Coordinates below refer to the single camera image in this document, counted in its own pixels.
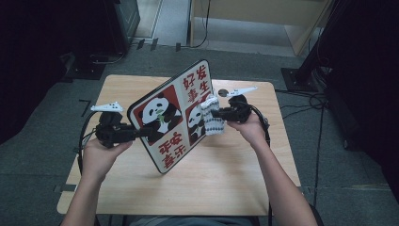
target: black cabinet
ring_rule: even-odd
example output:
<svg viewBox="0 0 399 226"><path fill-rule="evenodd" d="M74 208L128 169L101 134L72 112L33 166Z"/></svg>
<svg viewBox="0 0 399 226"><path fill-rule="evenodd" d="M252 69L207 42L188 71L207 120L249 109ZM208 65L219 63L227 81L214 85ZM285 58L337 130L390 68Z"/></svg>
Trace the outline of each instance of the black cabinet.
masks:
<svg viewBox="0 0 399 226"><path fill-rule="evenodd" d="M83 68L98 56L122 56L139 20L136 0L1 1L0 143L21 131L64 77L61 55L73 52Z"/></svg>
<svg viewBox="0 0 399 226"><path fill-rule="evenodd" d="M399 201L398 12L394 0L339 1L312 66L328 59L331 109L344 135L381 165Z"/></svg>

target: power cord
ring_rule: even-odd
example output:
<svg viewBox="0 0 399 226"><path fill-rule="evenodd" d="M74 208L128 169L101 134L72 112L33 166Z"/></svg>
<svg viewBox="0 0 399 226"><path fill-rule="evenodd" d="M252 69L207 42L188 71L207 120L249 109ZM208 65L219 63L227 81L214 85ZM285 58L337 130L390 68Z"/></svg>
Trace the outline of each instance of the power cord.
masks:
<svg viewBox="0 0 399 226"><path fill-rule="evenodd" d="M120 54L120 57L114 61L108 61L108 62L92 61L91 63L93 63L93 64L114 64L114 63L118 63L123 57L124 57L124 54Z"/></svg>
<svg viewBox="0 0 399 226"><path fill-rule="evenodd" d="M202 42L199 45L196 46L185 46L185 47L189 47L189 48L198 48L200 46L202 46L203 43L205 43L206 39L208 38L208 20L209 20L209 10L211 8L211 0L208 1L208 10L206 12L206 21L205 21L205 37L203 38Z"/></svg>
<svg viewBox="0 0 399 226"><path fill-rule="evenodd" d="M79 138L79 151L77 155L77 164L79 167L80 174L83 172L83 150L85 148L86 143L88 142L89 138L91 137L92 134L95 133L95 130L90 132L89 134L85 135L86 129L88 128L88 123L90 122L91 117L95 115L97 111L91 112L88 117L86 118L85 122L83 123L82 130L80 131L80 138Z"/></svg>
<svg viewBox="0 0 399 226"><path fill-rule="evenodd" d="M259 122L261 123L261 126L264 130L264 139L266 140L267 144L270 147L270 134L269 134L269 121L267 118L262 114L262 112L254 105L250 105L247 103L247 101L229 101L230 104L239 104L239 105L245 105L248 107L250 110L252 110L259 118Z"/></svg>
<svg viewBox="0 0 399 226"><path fill-rule="evenodd" d="M318 223L323 225L323 221L320 219L320 216L317 213L316 206L317 206L317 193L318 193L318 184L319 184L319 165L320 165L321 140L322 140L322 134L323 134L323 119L324 119L325 107L327 105L327 102L323 101L321 98L324 98L325 96L324 96L323 93L309 94L309 93L306 93L306 92L292 92L292 91L279 90L279 89L276 89L276 92L285 93L285 94L289 94L289 95L295 95L295 96L301 96L301 97L309 97L309 105L284 105L284 106L282 106L280 109L283 109L284 107L298 107L298 108L300 108L300 107L309 106L306 109L301 109L299 111L296 111L294 113L291 113L291 114L285 116L284 119L289 117L289 116L292 116L292 115L294 115L296 113L307 111L307 110L310 110L310 109L319 109L319 110L321 110L319 135L318 135L318 138L317 138L317 149L316 149L316 169L315 169L313 205L312 205L313 209L312 209L312 211L316 211L316 214L313 212L315 214L316 220L318 221ZM269 217L268 217L268 225L269 226L272 225L271 214L272 214L272 210L271 210L271 205L269 203Z"/></svg>

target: human hand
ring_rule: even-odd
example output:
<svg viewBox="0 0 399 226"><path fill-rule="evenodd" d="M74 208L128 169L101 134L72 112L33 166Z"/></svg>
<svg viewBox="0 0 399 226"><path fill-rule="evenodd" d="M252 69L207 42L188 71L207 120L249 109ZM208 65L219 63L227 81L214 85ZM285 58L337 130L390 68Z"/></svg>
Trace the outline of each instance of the human hand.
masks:
<svg viewBox="0 0 399 226"><path fill-rule="evenodd" d="M107 149L95 138L89 141L83 155L82 178L89 178L101 183L105 175L111 170L117 157L132 146L133 141L121 143L118 146Z"/></svg>
<svg viewBox="0 0 399 226"><path fill-rule="evenodd" d="M254 145L257 140L264 140L264 130L256 114L250 114L246 122L227 121L227 124L240 131L243 138L251 145Z"/></svg>

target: person's left hand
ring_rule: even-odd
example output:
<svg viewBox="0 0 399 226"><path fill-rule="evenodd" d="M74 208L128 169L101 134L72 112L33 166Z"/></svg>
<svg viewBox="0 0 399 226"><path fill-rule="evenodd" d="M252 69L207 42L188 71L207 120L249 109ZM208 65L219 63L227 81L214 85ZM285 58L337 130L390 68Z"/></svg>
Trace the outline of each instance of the person's left hand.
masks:
<svg viewBox="0 0 399 226"><path fill-rule="evenodd" d="M121 143L111 149L105 148L95 138L86 144L83 152L82 178L90 178L101 183L105 175L111 170L117 157L132 146L133 141Z"/></svg>

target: black cable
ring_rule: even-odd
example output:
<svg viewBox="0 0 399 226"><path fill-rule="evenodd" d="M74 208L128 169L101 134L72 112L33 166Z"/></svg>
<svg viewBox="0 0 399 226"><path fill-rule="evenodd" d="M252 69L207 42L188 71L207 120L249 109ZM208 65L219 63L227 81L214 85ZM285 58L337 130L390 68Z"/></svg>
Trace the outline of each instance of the black cable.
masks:
<svg viewBox="0 0 399 226"><path fill-rule="evenodd" d="M208 20L209 20L209 9L211 8L211 0L208 1L208 10L206 13L206 21L205 21L205 37L202 40L202 43L196 46L182 46L182 47L189 47L189 48L198 48L200 46L202 46L202 44L206 41L206 39L208 38Z"/></svg>
<svg viewBox="0 0 399 226"><path fill-rule="evenodd" d="M267 219L268 219L268 221L267 221L268 225L272 226L273 225L273 210L272 210L272 205L270 204L270 201L269 201L269 211L267 212Z"/></svg>
<svg viewBox="0 0 399 226"><path fill-rule="evenodd" d="M290 94L290 95L294 95L294 96L301 96L301 97L311 97L312 96L312 94L310 94L308 92L300 92L300 91L289 91L289 90L275 89L275 92Z"/></svg>
<svg viewBox="0 0 399 226"><path fill-rule="evenodd" d="M322 88L322 89L325 89L326 87L327 87L327 84L326 84L326 74L325 74L325 72L323 72L322 70L321 70L321 68L320 68L320 66L319 67L316 67L316 74L314 75L314 79L316 80L316 82L319 84L319 86Z"/></svg>
<svg viewBox="0 0 399 226"><path fill-rule="evenodd" d="M266 140L267 144L270 147L269 121L267 120L266 117L263 116L262 112L256 106L254 105L248 105L248 106L258 116L259 121L261 122L262 128L264 130L264 139Z"/></svg>
<svg viewBox="0 0 399 226"><path fill-rule="evenodd" d="M311 52L311 39L308 40L308 54Z"/></svg>
<svg viewBox="0 0 399 226"><path fill-rule="evenodd" d="M112 217L113 217L113 215L110 215L110 216L109 216L109 219L108 219L108 226L112 226Z"/></svg>
<svg viewBox="0 0 399 226"><path fill-rule="evenodd" d="M310 106L310 105L284 105L284 106L281 106L279 109L283 109L284 107L300 108L300 107L305 107L305 106Z"/></svg>
<svg viewBox="0 0 399 226"><path fill-rule="evenodd" d="M317 140L317 155L316 155L316 175L314 180L314 194L313 194L313 206L316 208L317 204L317 187L319 185L319 160L320 160L320 144L322 141L322 132L323 132L323 118L324 118L324 108L325 105L322 105L322 113L320 116L320 129L319 129L319 138Z"/></svg>
<svg viewBox="0 0 399 226"><path fill-rule="evenodd" d="M94 226L101 226L99 218L97 218L97 215L95 216Z"/></svg>
<svg viewBox="0 0 399 226"><path fill-rule="evenodd" d="M93 64L114 64L114 63L119 62L123 57L124 57L124 54L121 54L120 57L114 61L108 61L108 62L92 61L91 63L93 63Z"/></svg>
<svg viewBox="0 0 399 226"><path fill-rule="evenodd" d="M309 105L312 106L312 107L315 108L315 109L322 109L322 108L323 108L323 104L324 104L325 102L322 101L320 98L318 98L317 95L324 95L324 94L322 94L322 93L315 93L315 94L313 94L313 95L309 98ZM313 102L312 102L313 99L316 99L316 100L319 102L319 104L314 105Z"/></svg>
<svg viewBox="0 0 399 226"><path fill-rule="evenodd" d="M308 111L308 110L311 110L311 109L313 109L313 107L309 107L309 108L306 108L306 109L298 110L298 111L290 113L290 114L288 114L288 115L286 115L286 116L284 116L282 118L286 119L286 118L288 118L288 117L290 117L292 115L295 115L295 114L300 113L300 112Z"/></svg>
<svg viewBox="0 0 399 226"><path fill-rule="evenodd" d="M94 133L94 132L91 132L90 134L85 136L86 129L88 128L88 122L90 121L91 117L93 117L93 115L96 113L97 113L97 111L93 111L88 115L85 122L83 123L82 130L80 131L79 146L78 146L79 151L77 154L77 164L78 164L79 171L81 174L83 171L83 149L85 148L83 145L83 140Z"/></svg>

